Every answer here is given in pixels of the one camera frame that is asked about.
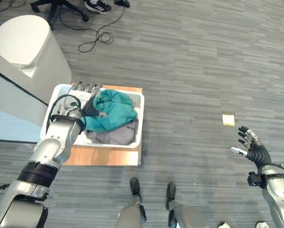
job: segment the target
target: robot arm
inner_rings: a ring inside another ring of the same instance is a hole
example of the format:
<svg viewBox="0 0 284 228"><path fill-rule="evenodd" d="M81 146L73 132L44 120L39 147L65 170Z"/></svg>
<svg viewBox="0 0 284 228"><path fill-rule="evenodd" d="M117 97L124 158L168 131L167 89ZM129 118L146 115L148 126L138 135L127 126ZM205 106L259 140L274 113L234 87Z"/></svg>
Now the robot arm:
<svg viewBox="0 0 284 228"><path fill-rule="evenodd" d="M74 85L54 102L52 110L64 98L61 114L51 116L50 111L52 123L47 125L45 138L36 144L27 165L0 200L0 228L43 228L48 211L37 201L47 198L51 182L70 156L71 145L85 129L81 117L95 111L92 100L99 90L97 85Z"/></svg>
<svg viewBox="0 0 284 228"><path fill-rule="evenodd" d="M262 195L270 207L271 216L276 227L284 228L284 174L279 173L277 169L284 168L281 165L272 163L269 152L256 134L244 126L239 130L238 134L244 139L239 139L239 142L248 151L237 147L230 147L229 150L247 157L255 163L258 174L250 172L247 181L250 186L262 188Z"/></svg>

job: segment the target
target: shoe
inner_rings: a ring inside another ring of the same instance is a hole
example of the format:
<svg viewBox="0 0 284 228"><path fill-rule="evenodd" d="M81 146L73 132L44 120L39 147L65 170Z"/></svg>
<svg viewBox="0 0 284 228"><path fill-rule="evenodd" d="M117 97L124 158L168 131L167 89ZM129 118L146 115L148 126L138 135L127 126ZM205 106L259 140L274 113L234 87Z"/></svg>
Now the shoe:
<svg viewBox="0 0 284 228"><path fill-rule="evenodd" d="M256 223L255 228L269 228L266 222L259 221Z"/></svg>
<svg viewBox="0 0 284 228"><path fill-rule="evenodd" d="M142 202L141 193L140 193L140 184L139 184L138 179L135 177L131 178L130 186L131 186L131 191L132 191L133 196L139 196L140 201Z"/></svg>
<svg viewBox="0 0 284 228"><path fill-rule="evenodd" d="M118 6L124 6L126 8L130 8L130 3L128 0L114 0L114 3Z"/></svg>
<svg viewBox="0 0 284 228"><path fill-rule="evenodd" d="M97 12L100 14L106 14L112 10L112 7L110 5L105 4L101 0L98 0L96 4L92 4L90 0L85 0L84 4L88 10Z"/></svg>
<svg viewBox="0 0 284 228"><path fill-rule="evenodd" d="M217 228L231 228L226 222L220 222Z"/></svg>
<svg viewBox="0 0 284 228"><path fill-rule="evenodd" d="M166 209L170 210L170 202L175 200L176 196L176 185L174 183L169 183L166 190Z"/></svg>

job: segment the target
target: gray carpet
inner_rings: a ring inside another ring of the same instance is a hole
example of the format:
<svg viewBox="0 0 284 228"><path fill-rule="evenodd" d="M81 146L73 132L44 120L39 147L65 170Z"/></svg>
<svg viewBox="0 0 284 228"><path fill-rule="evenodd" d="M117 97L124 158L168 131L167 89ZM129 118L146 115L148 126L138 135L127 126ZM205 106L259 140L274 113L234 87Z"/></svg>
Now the gray carpet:
<svg viewBox="0 0 284 228"><path fill-rule="evenodd" d="M258 220L274 227L261 190L246 182L254 165L228 152L237 144L237 128L224 127L222 113L235 114L236 127L252 128L273 161L284 164L284 0L131 4L107 28L115 38L110 45L79 53L77 46L94 33L69 30L58 19L54 35L74 80L143 87L142 165L63 167L46 201L47 227L114 227L133 176L140 180L146 228L167 227L170 181L178 187L176 199L198 207L212 228L223 220L235 228L252 228ZM3 0L0 7L6 5ZM45 17L49 7L40 9ZM121 12L113 5L105 16L88 13L88 23L65 8L61 15L71 26L99 28ZM32 13L28 5L8 9L0 24ZM17 177L32 149L0 142L0 184Z"/></svg>

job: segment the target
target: green towel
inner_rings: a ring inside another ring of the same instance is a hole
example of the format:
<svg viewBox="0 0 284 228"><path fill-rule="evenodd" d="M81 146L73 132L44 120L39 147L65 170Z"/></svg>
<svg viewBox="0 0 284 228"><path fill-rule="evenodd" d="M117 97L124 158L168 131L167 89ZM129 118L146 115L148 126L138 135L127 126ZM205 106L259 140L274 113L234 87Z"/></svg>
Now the green towel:
<svg viewBox="0 0 284 228"><path fill-rule="evenodd" d="M112 89L101 91L94 99L94 107L107 113L105 117L86 117L86 129L95 132L105 132L117 129L136 118L132 100L124 93Z"/></svg>

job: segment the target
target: trash can lid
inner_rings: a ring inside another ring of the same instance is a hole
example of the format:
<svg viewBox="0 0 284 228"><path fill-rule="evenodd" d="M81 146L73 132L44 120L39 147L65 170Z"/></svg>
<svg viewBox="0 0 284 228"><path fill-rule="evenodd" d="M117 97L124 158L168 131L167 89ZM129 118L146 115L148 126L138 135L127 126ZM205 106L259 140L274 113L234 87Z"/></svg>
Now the trash can lid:
<svg viewBox="0 0 284 228"><path fill-rule="evenodd" d="M50 32L47 21L39 16L23 15L7 20L0 26L0 55L18 67L33 65Z"/></svg>

